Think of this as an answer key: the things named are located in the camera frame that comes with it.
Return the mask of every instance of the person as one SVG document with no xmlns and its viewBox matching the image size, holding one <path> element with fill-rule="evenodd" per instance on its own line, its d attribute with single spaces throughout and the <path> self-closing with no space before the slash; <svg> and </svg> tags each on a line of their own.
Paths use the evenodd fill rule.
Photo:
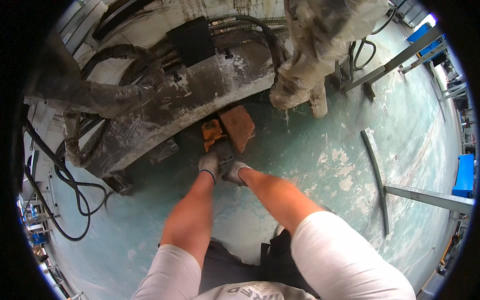
<svg viewBox="0 0 480 300">
<path fill-rule="evenodd" d="M 201 157 L 133 300 L 415 299 L 405 276 L 343 219 L 288 181 L 235 161 L 224 179 L 250 188 L 285 228 L 262 244 L 260 265 L 242 263 L 211 239 L 218 162 L 215 151 Z"/>
</svg>

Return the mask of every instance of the person's right arm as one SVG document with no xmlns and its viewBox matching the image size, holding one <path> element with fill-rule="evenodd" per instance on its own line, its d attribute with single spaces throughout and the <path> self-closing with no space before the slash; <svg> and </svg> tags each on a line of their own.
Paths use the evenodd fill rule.
<svg viewBox="0 0 480 300">
<path fill-rule="evenodd" d="M 281 178 L 248 168 L 239 177 L 292 234 L 295 264 L 322 299 L 415 299 L 405 276 L 342 218 Z"/>
</svg>

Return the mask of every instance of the painted concrete floor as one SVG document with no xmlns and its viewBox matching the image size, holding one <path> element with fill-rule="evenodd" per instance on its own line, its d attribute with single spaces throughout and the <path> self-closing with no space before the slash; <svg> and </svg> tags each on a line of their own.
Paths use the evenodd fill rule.
<svg viewBox="0 0 480 300">
<path fill-rule="evenodd" d="M 370 39 L 377 55 L 360 78 L 408 46 L 405 29 L 390 24 Z M 363 57 L 369 55 L 366 50 Z M 364 99 L 358 90 L 346 96 L 327 90 L 328 114 L 312 117 L 308 104 L 288 111 L 268 102 L 268 91 L 242 102 L 256 126 L 241 160 L 265 173 L 294 183 L 318 204 L 327 205 L 362 234 L 416 292 L 438 264 L 451 236 L 449 211 L 412 200 L 390 197 L 391 234 L 384 237 L 372 165 L 360 136 L 370 127 L 388 180 L 435 192 L 450 193 L 457 168 L 458 124 L 451 102 L 443 121 L 429 81 L 417 67 L 405 76 L 391 72 L 374 84 L 377 97 Z M 129 299 L 146 275 L 157 251 L 164 222 L 197 175 L 203 138 L 196 123 L 175 136 L 180 151 L 157 164 L 142 157 L 128 173 L 132 196 L 114 195 L 92 217 L 80 242 L 56 230 L 48 246 L 75 291 L 89 299 Z M 83 169 L 70 167 L 78 181 L 99 182 Z M 53 186 L 55 209 L 65 231 L 80 235 L 86 219 L 79 215 L 72 190 L 58 179 Z M 88 199 L 95 189 L 80 188 Z M 91 207 L 98 201 L 90 200 Z M 220 181 L 214 192 L 213 237 L 247 263 L 259 263 L 260 243 L 268 242 L 276 221 L 247 189 Z"/>
</svg>

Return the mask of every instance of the blue machine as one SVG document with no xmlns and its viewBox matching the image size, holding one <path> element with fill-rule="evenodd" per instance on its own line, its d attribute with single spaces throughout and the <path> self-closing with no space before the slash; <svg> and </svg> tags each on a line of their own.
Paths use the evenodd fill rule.
<svg viewBox="0 0 480 300">
<path fill-rule="evenodd" d="M 473 154 L 458 157 L 458 173 L 452 195 L 469 198 L 473 193 Z"/>
<path fill-rule="evenodd" d="M 422 26 L 420 26 L 419 29 L 417 29 L 414 33 L 412 33 L 412 35 L 410 35 L 408 38 L 407 38 L 407 41 L 409 41 L 410 43 L 413 43 L 415 42 L 416 40 L 418 40 L 422 35 L 424 35 L 427 31 L 430 30 L 432 26 L 429 24 L 429 23 L 425 23 L 423 24 Z M 427 47 L 425 47 L 424 49 L 422 49 L 419 54 L 420 56 L 424 56 L 425 54 L 427 54 L 428 52 L 432 51 L 435 47 L 437 47 L 438 45 L 440 44 L 440 42 L 438 40 L 435 40 L 433 41 L 430 45 L 428 45 Z M 434 59 L 435 57 L 437 57 L 438 55 L 440 55 L 440 53 L 437 53 L 437 55 L 431 57 L 428 61 L 426 62 L 429 62 L 431 61 L 432 59 Z"/>
</svg>

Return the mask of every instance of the black pants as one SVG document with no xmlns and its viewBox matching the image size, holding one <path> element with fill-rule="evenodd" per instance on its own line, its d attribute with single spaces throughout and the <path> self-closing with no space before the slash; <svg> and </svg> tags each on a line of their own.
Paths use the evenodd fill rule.
<svg viewBox="0 0 480 300">
<path fill-rule="evenodd" d="M 199 294 L 224 284 L 259 280 L 301 288 L 319 298 L 298 271 L 290 252 L 290 242 L 290 233 L 283 230 L 279 236 L 270 240 L 270 244 L 262 243 L 260 265 L 257 266 L 242 263 L 221 242 L 210 241 Z"/>
</svg>

